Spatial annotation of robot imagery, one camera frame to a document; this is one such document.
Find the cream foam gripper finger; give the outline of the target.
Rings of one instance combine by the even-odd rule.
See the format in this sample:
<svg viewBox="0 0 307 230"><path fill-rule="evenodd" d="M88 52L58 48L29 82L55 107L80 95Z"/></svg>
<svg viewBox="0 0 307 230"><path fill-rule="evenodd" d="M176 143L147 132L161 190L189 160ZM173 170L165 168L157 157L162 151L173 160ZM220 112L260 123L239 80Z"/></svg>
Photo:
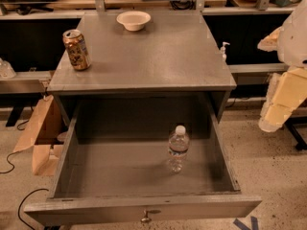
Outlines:
<svg viewBox="0 0 307 230"><path fill-rule="evenodd" d="M269 83L258 126L275 132L307 99L307 70L290 67L283 74L274 73Z"/></svg>
<svg viewBox="0 0 307 230"><path fill-rule="evenodd" d="M257 45L257 48L262 51L271 52L277 50L277 40L279 38L281 28L275 29L265 38L261 39Z"/></svg>

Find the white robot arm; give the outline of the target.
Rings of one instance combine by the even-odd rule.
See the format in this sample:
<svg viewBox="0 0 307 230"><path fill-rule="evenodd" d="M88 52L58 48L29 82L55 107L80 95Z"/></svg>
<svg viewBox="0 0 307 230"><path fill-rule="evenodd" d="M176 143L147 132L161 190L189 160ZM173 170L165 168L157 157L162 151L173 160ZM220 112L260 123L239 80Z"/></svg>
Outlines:
<svg viewBox="0 0 307 230"><path fill-rule="evenodd" d="M263 131L275 132L307 99L307 0L262 39L258 48L275 50L278 59L289 66L283 74L272 75L258 123Z"/></svg>

